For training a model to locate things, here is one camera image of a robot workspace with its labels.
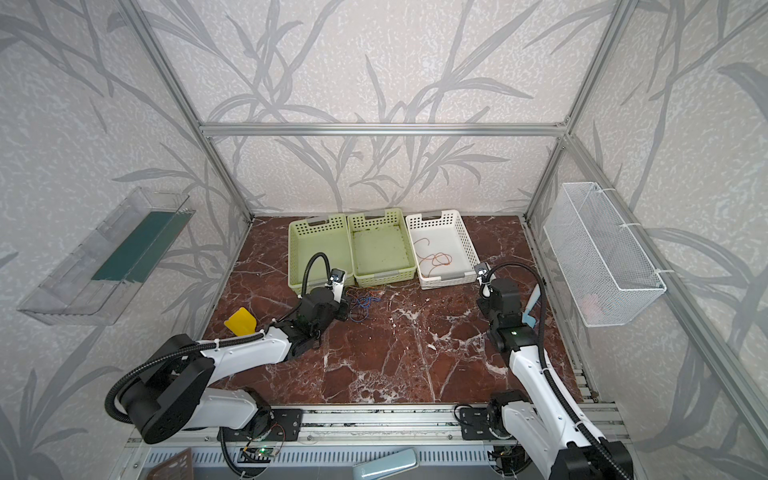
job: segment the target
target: leaf pattern wallpaper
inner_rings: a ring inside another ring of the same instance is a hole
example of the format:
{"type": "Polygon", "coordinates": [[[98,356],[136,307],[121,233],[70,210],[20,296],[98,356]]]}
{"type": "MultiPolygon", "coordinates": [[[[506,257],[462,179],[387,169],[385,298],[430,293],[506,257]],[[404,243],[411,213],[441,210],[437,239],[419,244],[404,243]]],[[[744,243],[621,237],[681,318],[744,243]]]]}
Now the leaf pattern wallpaper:
{"type": "Polygon", "coordinates": [[[0,478],[107,478],[130,431],[109,386],[168,336],[199,336],[247,231],[112,2],[0,5],[0,478]],[[196,210],[114,326],[16,311],[135,187],[196,210]]]}
{"type": "MultiPolygon", "coordinates": [[[[766,51],[764,0],[639,8],[576,127],[763,392],[766,51]]],[[[539,238],[557,185],[583,180],[566,156],[533,216],[539,238]]],[[[587,330],[544,245],[584,362],[601,398],[621,406],[649,476],[768,478],[764,454],[666,303],[625,327],[587,330]]]]}
{"type": "MultiPolygon", "coordinates": [[[[141,4],[206,122],[562,121],[614,8],[613,0],[141,4]]],[[[254,212],[521,213],[554,139],[216,143],[254,212]]]]}

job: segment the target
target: brown marble surface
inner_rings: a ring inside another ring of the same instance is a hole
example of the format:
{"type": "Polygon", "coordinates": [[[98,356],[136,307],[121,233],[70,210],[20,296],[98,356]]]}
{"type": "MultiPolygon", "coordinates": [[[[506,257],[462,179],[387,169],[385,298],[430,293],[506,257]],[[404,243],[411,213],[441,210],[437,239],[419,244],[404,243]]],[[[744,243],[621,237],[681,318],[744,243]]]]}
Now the brown marble surface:
{"type": "MultiPolygon", "coordinates": [[[[240,253],[204,338],[233,336],[223,324],[241,306],[259,322],[296,304],[287,285],[288,224],[295,218],[259,217],[240,253]]],[[[517,217],[464,217],[478,257],[533,264],[517,217]]],[[[523,269],[503,272],[521,284],[524,302],[535,280],[523,269]]],[[[334,322],[318,350],[261,366],[214,386],[251,386],[275,404],[356,402],[487,402],[493,392],[521,388],[505,368],[475,305],[477,283],[421,290],[418,279],[376,287],[362,323],[334,322]]],[[[538,307],[532,315],[538,315],[538,307]]],[[[576,386],[557,326],[549,313],[547,352],[577,402],[576,386]]]]}

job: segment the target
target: white basket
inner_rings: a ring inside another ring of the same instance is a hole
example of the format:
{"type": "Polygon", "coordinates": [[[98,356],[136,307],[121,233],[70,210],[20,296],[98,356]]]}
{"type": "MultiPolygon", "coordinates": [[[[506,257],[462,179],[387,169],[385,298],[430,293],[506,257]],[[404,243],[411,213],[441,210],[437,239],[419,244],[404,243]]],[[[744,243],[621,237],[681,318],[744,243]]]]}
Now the white basket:
{"type": "Polygon", "coordinates": [[[475,281],[474,266],[480,260],[458,211],[408,215],[406,224],[419,262],[417,270],[423,290],[475,281]],[[436,254],[449,257],[439,255],[433,263],[436,254]],[[450,264],[443,265],[448,258],[450,264]]]}
{"type": "Polygon", "coordinates": [[[562,184],[544,231],[586,326],[626,325],[667,291],[594,182],[562,184]]]}

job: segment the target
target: metal bar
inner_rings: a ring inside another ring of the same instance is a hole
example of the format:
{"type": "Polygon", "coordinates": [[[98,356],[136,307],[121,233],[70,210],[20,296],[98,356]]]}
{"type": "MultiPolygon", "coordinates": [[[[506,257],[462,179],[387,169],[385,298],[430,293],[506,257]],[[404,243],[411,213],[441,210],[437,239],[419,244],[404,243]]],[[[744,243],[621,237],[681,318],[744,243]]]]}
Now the metal bar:
{"type": "MultiPolygon", "coordinates": [[[[293,405],[302,409],[299,442],[304,445],[473,445],[483,441],[462,440],[460,425],[450,404],[397,405],[293,405]]],[[[485,404],[473,406],[485,407],[485,404]]],[[[604,433],[628,440],[629,435],[614,403],[583,403],[584,414],[604,433]]],[[[158,446],[207,446],[216,442],[217,429],[182,431],[158,446]]],[[[230,446],[244,445],[231,442],[230,446]]],[[[509,441],[485,441],[508,445],[509,441]]]]}
{"type": "Polygon", "coordinates": [[[571,328],[571,323],[568,321],[568,319],[562,317],[564,309],[560,302],[560,297],[557,295],[557,292],[554,291],[554,284],[550,278],[549,270],[547,269],[544,256],[541,254],[541,248],[539,247],[538,242],[536,241],[536,238],[533,234],[533,229],[528,224],[528,222],[521,218],[520,224],[523,226],[523,234],[525,235],[525,239],[528,241],[528,248],[531,249],[531,253],[533,254],[533,260],[536,264],[536,268],[544,278],[547,301],[555,312],[554,322],[558,326],[558,331],[560,332],[560,336],[563,339],[563,345],[565,346],[565,352],[568,354],[568,360],[571,361],[571,369],[574,371],[576,378],[584,378],[583,375],[577,373],[577,371],[581,371],[582,373],[584,371],[584,365],[581,361],[581,352],[579,352],[579,349],[576,346],[575,335],[573,329],[571,328]]]}
{"type": "Polygon", "coordinates": [[[551,124],[202,124],[206,137],[318,137],[344,136],[454,136],[469,137],[559,137],[565,132],[562,123],[551,124]]]}
{"type": "Polygon", "coordinates": [[[581,119],[581,115],[584,113],[584,109],[587,107],[587,103],[600,78],[605,73],[608,61],[611,59],[611,55],[616,49],[624,29],[627,27],[637,3],[638,0],[618,0],[616,2],[614,13],[605,29],[605,34],[598,47],[598,51],[594,54],[592,63],[587,70],[587,75],[584,77],[584,81],[581,83],[581,87],[576,94],[576,100],[571,107],[571,112],[566,117],[568,133],[574,130],[576,124],[581,119]]]}
{"type": "Polygon", "coordinates": [[[534,209],[536,208],[536,205],[538,205],[538,202],[541,200],[541,195],[544,195],[544,191],[547,189],[547,184],[549,183],[549,180],[552,178],[552,175],[554,175],[555,171],[558,169],[558,166],[560,165],[560,157],[562,157],[563,154],[563,140],[562,136],[557,137],[558,141],[556,144],[554,144],[554,150],[549,155],[549,160],[547,161],[547,166],[544,168],[544,171],[541,173],[541,178],[538,179],[538,184],[536,185],[536,190],[533,190],[533,197],[531,198],[531,201],[528,203],[528,208],[525,210],[525,219],[531,218],[533,216],[534,209]]]}
{"type": "MultiPolygon", "coordinates": [[[[595,52],[592,62],[587,69],[587,74],[584,76],[584,81],[581,82],[576,99],[574,100],[571,110],[568,112],[568,116],[565,117],[566,131],[571,133],[576,124],[581,119],[581,115],[584,113],[584,109],[587,106],[587,102],[592,96],[592,92],[597,86],[600,78],[605,72],[608,60],[611,58],[611,54],[616,49],[619,40],[621,39],[624,29],[629,23],[629,19],[632,16],[632,12],[637,6],[638,0],[618,0],[614,7],[614,13],[611,16],[611,20],[608,22],[608,26],[605,29],[603,38],[600,41],[598,50],[595,52]]],[[[558,142],[556,150],[552,153],[547,163],[547,167],[544,170],[544,174],[541,175],[541,179],[538,182],[536,190],[534,190],[534,196],[531,198],[531,203],[528,204],[528,209],[525,211],[525,217],[530,218],[534,212],[534,209],[538,205],[541,195],[544,192],[545,187],[552,178],[552,175],[557,170],[560,162],[561,144],[558,142]]]]}
{"type": "Polygon", "coordinates": [[[150,62],[157,70],[160,78],[165,83],[170,96],[174,99],[177,107],[181,111],[184,120],[187,122],[192,135],[195,136],[197,143],[205,153],[214,171],[224,183],[225,188],[232,196],[235,204],[243,212],[243,215],[250,220],[250,209],[248,208],[243,195],[240,190],[237,189],[232,177],[227,171],[227,167],[219,157],[219,154],[214,149],[213,145],[206,139],[200,132],[200,120],[192,108],[192,103],[184,93],[184,89],[181,87],[181,82],[176,77],[173,68],[170,66],[165,52],[160,46],[160,42],[155,38],[152,31],[152,27],[149,25],[149,21],[141,11],[137,0],[117,0],[120,12],[123,15],[126,26],[133,31],[136,35],[139,44],[144,49],[144,53],[150,59],[150,62]]]}
{"type": "MultiPolygon", "coordinates": [[[[585,177],[604,189],[613,188],[581,141],[571,135],[566,135],[564,139],[566,151],[573,155],[585,177]]],[[[624,221],[639,223],[624,199],[615,190],[606,190],[605,194],[608,195],[624,221]]],[[[634,235],[656,268],[673,270],[644,228],[634,226],[634,235]]],[[[757,384],[746,372],[723,337],[715,330],[683,280],[675,273],[661,273],[661,275],[664,275],[664,281],[667,284],[667,293],[664,298],[672,313],[704,362],[720,380],[723,391],[736,411],[741,414],[744,423],[755,436],[763,452],[768,455],[768,401],[765,395],[758,389],[757,384]]]]}
{"type": "Polygon", "coordinates": [[[227,288],[227,281],[229,280],[232,272],[235,270],[235,263],[237,263],[237,259],[240,258],[240,251],[243,249],[243,245],[245,245],[245,241],[248,240],[248,234],[250,233],[250,229],[252,227],[253,227],[253,224],[249,222],[247,228],[243,232],[243,236],[237,242],[237,250],[232,252],[232,257],[230,258],[230,262],[227,265],[227,269],[225,270],[225,272],[227,272],[227,278],[223,279],[223,281],[220,281],[219,286],[216,287],[216,293],[214,294],[214,297],[211,299],[210,303],[208,304],[208,308],[205,312],[205,321],[200,322],[200,327],[196,332],[194,332],[194,336],[192,337],[192,339],[194,340],[203,339],[203,334],[205,334],[205,330],[206,328],[208,328],[210,319],[214,316],[214,312],[216,311],[216,307],[219,304],[219,300],[221,300],[221,296],[224,293],[224,289],[227,288]]]}

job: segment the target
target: light green basket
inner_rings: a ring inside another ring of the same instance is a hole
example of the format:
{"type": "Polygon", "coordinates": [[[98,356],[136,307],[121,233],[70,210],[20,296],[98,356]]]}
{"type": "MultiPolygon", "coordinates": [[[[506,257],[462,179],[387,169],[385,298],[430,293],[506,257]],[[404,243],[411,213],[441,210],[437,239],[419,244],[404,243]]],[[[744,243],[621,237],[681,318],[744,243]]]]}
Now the light green basket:
{"type": "MultiPolygon", "coordinates": [[[[354,264],[352,248],[349,245],[349,231],[346,215],[313,217],[291,222],[288,226],[288,286],[296,295],[301,293],[301,280],[306,263],[312,255],[323,252],[328,256],[331,268],[347,272],[344,284],[354,285],[354,264]]],[[[325,284],[326,267],[322,258],[315,260],[306,283],[306,291],[325,284]]]]}
{"type": "Polygon", "coordinates": [[[399,208],[347,217],[355,280],[376,286],[413,278],[416,260],[406,221],[399,208]]]}

